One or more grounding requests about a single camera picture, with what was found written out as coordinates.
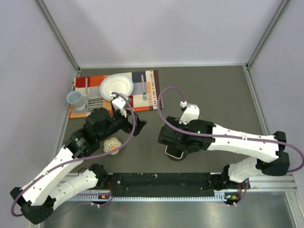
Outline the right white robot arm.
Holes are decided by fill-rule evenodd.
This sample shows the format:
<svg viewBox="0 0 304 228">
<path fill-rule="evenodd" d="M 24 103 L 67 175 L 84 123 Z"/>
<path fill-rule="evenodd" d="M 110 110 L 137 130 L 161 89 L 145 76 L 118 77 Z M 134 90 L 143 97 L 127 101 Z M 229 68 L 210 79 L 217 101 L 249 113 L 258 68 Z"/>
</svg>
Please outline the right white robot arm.
<svg viewBox="0 0 304 228">
<path fill-rule="evenodd" d="M 210 174 L 209 186 L 214 190 L 234 188 L 237 184 L 257 175 L 284 176 L 290 161 L 284 151 L 284 132 L 273 135 L 254 135 L 233 131 L 203 120 L 183 124 L 178 118 L 168 116 L 159 133 L 158 142 L 165 145 L 167 156 L 181 161 L 190 153 L 200 151 L 225 151 L 247 156 L 244 160 L 226 165 L 221 174 Z"/>
</svg>

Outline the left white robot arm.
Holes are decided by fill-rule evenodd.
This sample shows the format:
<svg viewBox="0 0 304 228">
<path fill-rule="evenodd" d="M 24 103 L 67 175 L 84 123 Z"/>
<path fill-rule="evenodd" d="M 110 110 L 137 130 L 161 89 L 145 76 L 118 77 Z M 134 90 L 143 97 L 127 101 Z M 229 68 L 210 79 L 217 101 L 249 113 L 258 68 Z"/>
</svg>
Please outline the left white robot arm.
<svg viewBox="0 0 304 228">
<path fill-rule="evenodd" d="M 84 126 L 71 134 L 53 161 L 29 184 L 15 187 L 10 195 L 20 206 L 21 214 L 32 224 L 45 221 L 63 202 L 91 188 L 103 188 L 108 182 L 108 173 L 102 165 L 93 164 L 74 179 L 61 181 L 84 158 L 100 149 L 100 143 L 119 130 L 137 136 L 147 124 L 135 116 L 128 121 L 131 111 L 125 115 L 119 110 L 113 115 L 105 108 L 95 108 L 86 117 Z"/>
</svg>

